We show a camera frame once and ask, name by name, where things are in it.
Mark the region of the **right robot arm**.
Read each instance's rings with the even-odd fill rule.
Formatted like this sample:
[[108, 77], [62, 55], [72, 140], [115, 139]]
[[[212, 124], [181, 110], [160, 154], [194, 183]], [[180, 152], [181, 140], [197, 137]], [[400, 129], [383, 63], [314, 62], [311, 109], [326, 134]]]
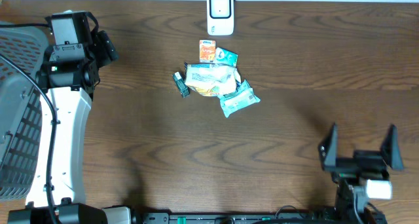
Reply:
[[404, 170], [396, 125], [389, 126], [377, 151], [355, 150], [351, 157], [337, 157], [337, 149], [338, 127], [334, 124], [318, 145], [318, 153], [321, 169], [337, 184], [336, 217], [352, 223], [376, 223], [367, 209], [372, 205], [370, 200], [392, 199], [388, 168]]

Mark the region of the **teal tissue pack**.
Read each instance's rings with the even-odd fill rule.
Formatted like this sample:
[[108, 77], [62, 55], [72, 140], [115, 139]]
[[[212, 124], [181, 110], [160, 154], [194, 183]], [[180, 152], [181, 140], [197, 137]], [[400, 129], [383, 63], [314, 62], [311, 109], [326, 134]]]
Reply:
[[236, 67], [238, 62], [238, 55], [229, 50], [217, 47], [215, 49], [215, 59], [213, 61], [215, 64], [223, 64], [232, 67]]

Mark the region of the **orange tissue pack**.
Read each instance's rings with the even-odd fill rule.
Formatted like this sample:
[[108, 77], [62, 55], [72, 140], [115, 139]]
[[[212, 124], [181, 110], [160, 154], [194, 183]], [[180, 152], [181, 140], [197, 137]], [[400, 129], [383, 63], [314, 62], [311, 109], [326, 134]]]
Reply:
[[199, 60], [202, 63], [211, 63], [215, 59], [216, 41], [200, 40], [199, 42]]

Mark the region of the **yellow chips bag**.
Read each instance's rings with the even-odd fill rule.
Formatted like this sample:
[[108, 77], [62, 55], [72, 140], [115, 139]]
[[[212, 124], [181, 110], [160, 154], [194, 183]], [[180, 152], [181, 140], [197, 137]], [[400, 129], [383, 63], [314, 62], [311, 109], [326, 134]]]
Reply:
[[207, 97], [233, 93], [242, 82], [236, 67], [223, 64], [185, 63], [185, 73], [185, 84]]

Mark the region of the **light green snack packet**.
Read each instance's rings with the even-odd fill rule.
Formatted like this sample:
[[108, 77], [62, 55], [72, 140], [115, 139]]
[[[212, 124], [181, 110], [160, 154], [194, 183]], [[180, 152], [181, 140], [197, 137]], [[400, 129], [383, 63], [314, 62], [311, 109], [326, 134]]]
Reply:
[[259, 103], [261, 100], [255, 95], [248, 81], [244, 80], [237, 84], [235, 92], [219, 96], [219, 101], [224, 116], [228, 118], [231, 114], [254, 103]]

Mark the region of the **dark green small box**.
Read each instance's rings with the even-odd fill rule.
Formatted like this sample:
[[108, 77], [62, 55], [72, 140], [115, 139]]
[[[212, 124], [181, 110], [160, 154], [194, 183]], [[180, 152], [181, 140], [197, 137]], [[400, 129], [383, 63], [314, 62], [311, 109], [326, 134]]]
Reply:
[[189, 88], [188, 86], [185, 84], [184, 79], [182, 77], [182, 75], [180, 74], [180, 72], [175, 72], [173, 75], [173, 80], [176, 84], [176, 87], [178, 89], [178, 91], [180, 92], [182, 98], [186, 98], [190, 95], [189, 92]]

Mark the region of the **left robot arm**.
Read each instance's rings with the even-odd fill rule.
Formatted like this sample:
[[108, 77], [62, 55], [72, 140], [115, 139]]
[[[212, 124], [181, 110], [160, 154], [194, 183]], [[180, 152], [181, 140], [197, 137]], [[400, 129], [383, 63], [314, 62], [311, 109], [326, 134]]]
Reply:
[[41, 24], [1, 23], [1, 200], [24, 199], [9, 223], [135, 223], [127, 206], [87, 205], [84, 134], [99, 70], [118, 59], [87, 11]]

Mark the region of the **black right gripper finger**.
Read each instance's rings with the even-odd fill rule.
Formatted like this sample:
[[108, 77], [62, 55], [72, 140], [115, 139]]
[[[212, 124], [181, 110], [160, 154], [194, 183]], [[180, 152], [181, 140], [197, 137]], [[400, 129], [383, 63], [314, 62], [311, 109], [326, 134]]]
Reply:
[[318, 145], [319, 160], [324, 171], [332, 171], [337, 163], [337, 125], [334, 123], [328, 135]]
[[398, 144], [398, 131], [396, 125], [391, 124], [389, 126], [386, 137], [380, 147], [380, 152], [384, 162], [392, 170], [404, 170], [403, 159]]

